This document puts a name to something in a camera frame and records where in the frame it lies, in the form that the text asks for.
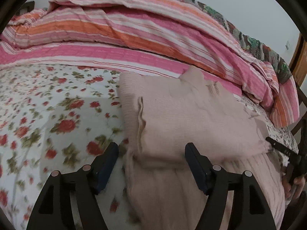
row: wall outlet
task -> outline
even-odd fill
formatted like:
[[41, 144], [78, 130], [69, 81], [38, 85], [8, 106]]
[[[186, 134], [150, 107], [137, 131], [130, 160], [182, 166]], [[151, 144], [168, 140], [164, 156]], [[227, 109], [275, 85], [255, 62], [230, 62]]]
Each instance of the wall outlet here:
[[287, 43], [286, 43], [286, 49], [289, 50], [289, 47], [290, 47], [290, 43], [289, 43], [289, 41], [287, 41]]

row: blue gripper pad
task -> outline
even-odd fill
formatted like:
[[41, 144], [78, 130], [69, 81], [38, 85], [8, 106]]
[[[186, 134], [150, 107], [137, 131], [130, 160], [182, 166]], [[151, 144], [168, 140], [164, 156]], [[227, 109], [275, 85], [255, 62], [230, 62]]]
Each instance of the blue gripper pad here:
[[199, 190], [206, 194], [211, 188], [209, 182], [211, 162], [206, 156], [200, 155], [193, 143], [188, 143], [185, 146], [185, 160], [190, 167]]
[[104, 190], [110, 178], [113, 167], [119, 155], [119, 148], [116, 143], [110, 143], [104, 154], [97, 156], [92, 162], [95, 194]]

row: bed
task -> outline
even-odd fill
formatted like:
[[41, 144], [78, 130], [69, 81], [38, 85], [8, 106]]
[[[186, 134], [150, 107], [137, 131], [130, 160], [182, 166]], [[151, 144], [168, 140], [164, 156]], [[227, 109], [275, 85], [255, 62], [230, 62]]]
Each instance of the bed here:
[[[91, 25], [102, 23], [95, 21], [99, 16], [111, 27], [93, 31]], [[81, 30], [71, 30], [71, 21]], [[89, 31], [84, 31], [84, 21]], [[204, 33], [209, 37], [201, 38]], [[199, 38], [210, 54], [200, 47]], [[10, 21], [1, 39], [0, 206], [16, 230], [26, 229], [51, 171], [76, 171], [112, 141], [120, 146], [120, 158], [97, 202], [109, 229], [141, 228], [125, 190], [123, 156], [129, 140], [117, 95], [122, 71], [179, 77], [195, 65], [206, 79], [221, 82], [238, 103], [264, 115], [270, 137], [297, 151], [287, 127], [299, 116], [289, 68], [277, 53], [203, 3], [52, 0], [48, 12], [33, 10]], [[214, 45], [216, 41], [223, 44]], [[221, 54], [225, 47], [231, 49], [228, 56]], [[220, 59], [213, 57], [217, 49]], [[225, 68], [234, 65], [228, 58], [233, 53], [244, 62], [230, 69], [243, 74]], [[285, 156], [271, 154], [287, 165]], [[82, 229], [74, 200], [72, 204], [76, 229]]]

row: floral bedsheet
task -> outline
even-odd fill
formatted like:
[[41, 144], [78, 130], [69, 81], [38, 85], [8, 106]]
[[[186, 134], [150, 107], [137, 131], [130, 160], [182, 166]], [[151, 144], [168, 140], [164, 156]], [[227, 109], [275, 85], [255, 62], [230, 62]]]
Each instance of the floral bedsheet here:
[[[31, 210], [50, 172], [68, 173], [91, 163], [111, 141], [118, 159], [97, 202], [109, 229], [140, 229], [125, 192], [125, 139], [116, 88], [118, 70], [66, 65], [24, 65], [0, 71], [0, 207], [16, 230], [27, 227]], [[247, 97], [241, 103], [265, 111]], [[297, 144], [287, 127], [271, 137], [289, 148]], [[287, 163], [284, 156], [280, 162]], [[72, 200], [76, 229], [82, 229]]]

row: screw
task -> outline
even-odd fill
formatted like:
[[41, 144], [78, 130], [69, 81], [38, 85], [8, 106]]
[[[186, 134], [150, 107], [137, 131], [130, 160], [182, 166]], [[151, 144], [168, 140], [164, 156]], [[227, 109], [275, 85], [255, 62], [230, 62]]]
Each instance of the screw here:
[[54, 170], [54, 171], [52, 171], [51, 175], [52, 175], [53, 177], [56, 177], [56, 176], [59, 175], [59, 171], [58, 171], [58, 170]]
[[82, 167], [82, 169], [83, 169], [84, 171], [89, 171], [89, 170], [91, 169], [91, 166], [90, 166], [89, 164], [87, 164], [87, 165], [84, 165], [84, 166]]
[[222, 168], [221, 168], [221, 166], [220, 165], [213, 165], [213, 167], [212, 167], [215, 171], [220, 171]]
[[251, 177], [251, 176], [253, 175], [253, 173], [251, 173], [251, 172], [248, 171], [248, 170], [246, 170], [246, 171], [244, 172], [244, 174], [245, 174], [246, 176], [248, 176], [248, 177]]

